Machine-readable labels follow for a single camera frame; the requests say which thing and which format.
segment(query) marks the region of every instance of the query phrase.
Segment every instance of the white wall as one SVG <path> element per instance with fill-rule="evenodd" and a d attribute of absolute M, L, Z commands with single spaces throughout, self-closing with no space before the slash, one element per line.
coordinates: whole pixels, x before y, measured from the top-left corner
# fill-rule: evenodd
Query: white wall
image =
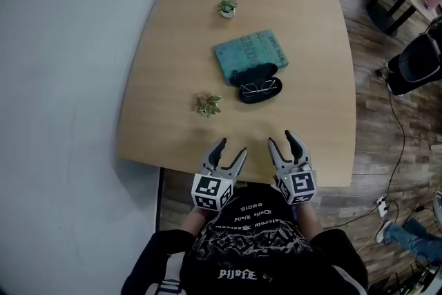
<path fill-rule="evenodd" d="M 0 287 L 118 294 L 153 232 L 158 169 L 115 158 L 154 0 L 0 0 Z"/>

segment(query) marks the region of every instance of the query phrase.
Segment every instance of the succulent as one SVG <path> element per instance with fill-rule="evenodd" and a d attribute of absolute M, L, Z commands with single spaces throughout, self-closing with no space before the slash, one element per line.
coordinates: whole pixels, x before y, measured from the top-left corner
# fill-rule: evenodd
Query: succulent
<path fill-rule="evenodd" d="M 231 12 L 237 6 L 236 0 L 221 0 L 221 3 L 218 4 L 218 8 L 224 12 Z"/>
<path fill-rule="evenodd" d="M 222 100 L 221 96 L 213 96 L 211 93 L 205 93 L 197 96 L 195 110 L 207 118 L 221 112 L 218 108 L 218 102 Z"/>

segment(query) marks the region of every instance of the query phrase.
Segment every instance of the black chair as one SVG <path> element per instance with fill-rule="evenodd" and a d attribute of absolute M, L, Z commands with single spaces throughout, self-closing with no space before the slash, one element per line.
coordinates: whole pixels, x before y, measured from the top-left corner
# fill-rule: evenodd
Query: black chair
<path fill-rule="evenodd" d="M 428 82 L 442 79 L 442 18 L 414 39 L 400 54 L 388 62 L 387 84 L 394 95 L 402 95 Z"/>

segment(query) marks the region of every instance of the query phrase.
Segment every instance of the wooden table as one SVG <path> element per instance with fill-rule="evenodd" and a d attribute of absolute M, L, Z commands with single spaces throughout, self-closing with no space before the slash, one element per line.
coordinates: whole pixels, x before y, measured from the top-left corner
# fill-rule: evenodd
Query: wooden table
<path fill-rule="evenodd" d="M 392 15 L 405 1 L 406 0 L 398 0 L 391 9 L 385 10 L 382 6 L 378 5 L 378 0 L 370 0 L 367 4 L 367 12 L 378 28 L 387 35 L 395 35 L 397 28 L 413 15 L 416 10 L 418 10 L 428 22 L 431 22 L 431 20 L 437 17 L 436 11 L 425 9 L 421 0 L 408 0 L 411 6 L 396 21 L 393 20 Z"/>
<path fill-rule="evenodd" d="M 308 144 L 319 186 L 351 182 L 356 129 L 352 56 L 339 0 L 238 0 L 236 16 L 220 0 L 157 0 L 128 81 L 119 123 L 122 158 L 197 173 L 204 152 L 226 137 L 220 166 L 246 146 L 241 180 L 273 182 L 272 137 L 290 158 L 284 130 Z M 227 86 L 213 46 L 271 29 L 289 58 L 276 76 L 282 92 L 246 105 Z M 222 112 L 195 113 L 198 93 L 223 96 Z"/>

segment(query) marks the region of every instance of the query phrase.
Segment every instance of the eyeglasses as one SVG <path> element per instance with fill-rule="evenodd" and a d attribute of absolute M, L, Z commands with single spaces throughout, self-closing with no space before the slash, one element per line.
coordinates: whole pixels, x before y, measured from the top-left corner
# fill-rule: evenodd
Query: eyeglasses
<path fill-rule="evenodd" d="M 270 90 L 276 88 L 275 80 L 266 80 L 262 83 L 261 88 L 258 88 L 255 84 L 241 85 L 242 94 L 244 96 L 254 96 L 257 93 L 270 94 Z"/>

